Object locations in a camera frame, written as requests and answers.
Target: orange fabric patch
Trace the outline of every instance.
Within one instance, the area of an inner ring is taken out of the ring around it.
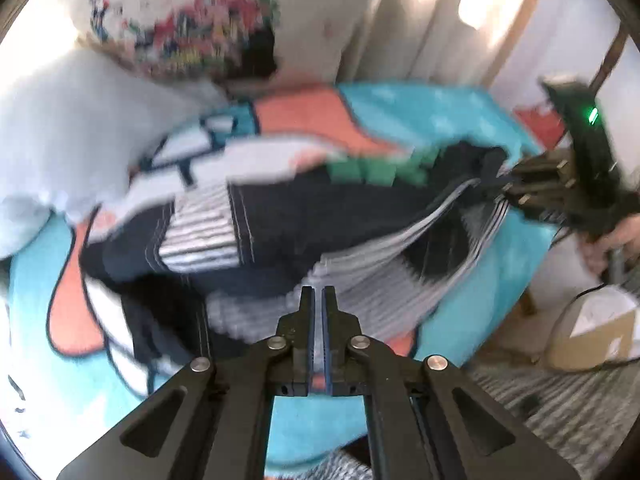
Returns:
[[[411,347],[414,345],[414,332],[397,335],[387,341],[386,344],[388,344],[396,354],[405,356],[411,351]]]
[[[259,99],[254,109],[260,134],[264,136],[309,134],[343,147],[350,155],[388,155],[399,151],[394,144],[369,137],[331,87]]]
[[[53,291],[49,309],[49,339],[53,348],[66,356],[82,356],[104,348],[102,330],[86,304],[80,273],[79,257],[87,231],[88,222],[76,228],[69,260]]]

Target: cartoon printed blanket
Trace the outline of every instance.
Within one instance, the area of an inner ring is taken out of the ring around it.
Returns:
[[[9,428],[44,479],[57,473],[149,392],[175,365],[151,373],[133,358],[118,298],[82,275],[79,254],[133,211],[205,182],[277,180],[332,153],[388,155],[470,137],[516,161],[538,148],[479,89],[351,84],[277,94],[194,120],[141,161],[129,194],[75,229],[52,218],[12,264],[12,380],[24,412]],[[462,364],[500,323],[548,247],[547,228],[507,215],[465,281],[418,330],[416,358]],[[359,399],[278,398],[267,472],[292,474],[366,432]]]

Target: metal screw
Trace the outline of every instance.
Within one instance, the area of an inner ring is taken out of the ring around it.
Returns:
[[[210,366],[211,362],[206,357],[196,357],[191,361],[191,370],[194,372],[206,372]]]
[[[449,362],[441,355],[432,355],[427,359],[427,366],[431,368],[431,370],[444,370],[448,364]]]
[[[287,345],[287,340],[282,336],[275,335],[267,341],[267,346],[271,350],[282,350]]]
[[[369,348],[371,341],[365,335],[355,335],[351,338],[351,346],[357,348],[358,350],[364,350],[365,348]]]

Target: floral printed fabric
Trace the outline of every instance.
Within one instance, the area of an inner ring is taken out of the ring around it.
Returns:
[[[61,0],[93,44],[147,75],[335,76],[368,0]]]

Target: red object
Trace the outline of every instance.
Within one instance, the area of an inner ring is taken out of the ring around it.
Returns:
[[[541,111],[540,107],[516,108],[513,114],[533,134],[546,150],[552,150],[564,136],[565,126],[555,110]]]

